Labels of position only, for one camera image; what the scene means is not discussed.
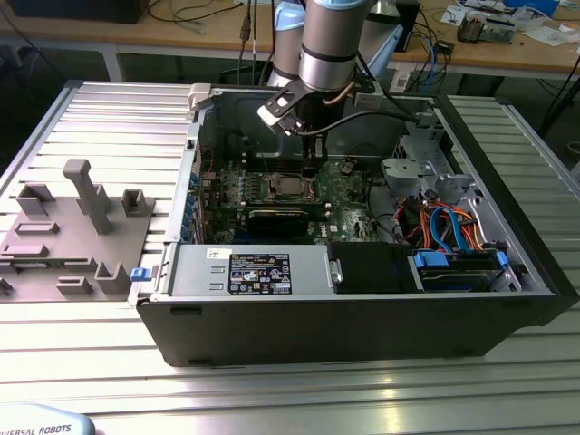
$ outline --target power supply label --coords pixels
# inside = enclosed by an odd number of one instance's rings
[[[232,254],[229,284],[232,295],[291,295],[288,254]]]

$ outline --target circuit board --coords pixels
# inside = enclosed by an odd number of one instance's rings
[[[344,160],[328,161],[315,179],[291,174],[246,172],[229,162],[204,182],[208,243],[280,243],[251,237],[247,231],[251,209],[292,209],[311,217],[305,234],[286,243],[324,244],[328,241],[378,240],[366,195],[368,186],[358,170],[344,173]],[[284,190],[278,193],[276,187]]]

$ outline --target blue latch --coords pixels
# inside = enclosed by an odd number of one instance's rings
[[[151,269],[146,267],[133,267],[133,270],[130,271],[130,280],[132,283],[143,283],[151,279]]]
[[[418,269],[422,267],[449,267],[450,265],[445,253],[437,251],[419,251],[413,256],[413,260]]]
[[[506,256],[505,252],[499,251],[498,252],[498,262],[502,269],[507,269],[509,266],[508,256]]]

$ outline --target motherboard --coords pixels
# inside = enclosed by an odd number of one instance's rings
[[[365,175],[344,159],[327,162],[315,178],[249,172],[230,161],[202,177],[207,243],[378,240]]]

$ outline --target computer tower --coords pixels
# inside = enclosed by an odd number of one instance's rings
[[[399,24],[402,26],[402,34],[395,52],[404,53],[407,51],[420,5],[418,0],[397,0],[396,6],[399,11]]]
[[[8,0],[15,15],[135,24],[148,0]]]

